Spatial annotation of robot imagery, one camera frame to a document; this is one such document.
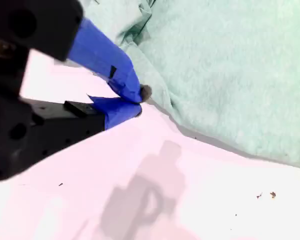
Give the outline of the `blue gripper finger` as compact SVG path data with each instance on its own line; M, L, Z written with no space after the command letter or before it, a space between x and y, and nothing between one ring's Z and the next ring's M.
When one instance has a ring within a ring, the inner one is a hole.
M0 87L19 94L31 49L96 73L129 102L152 94L128 55L84 16L77 0L0 0Z
M91 101L27 101L32 107L27 133L29 166L142 113L139 104L120 97L92 97Z

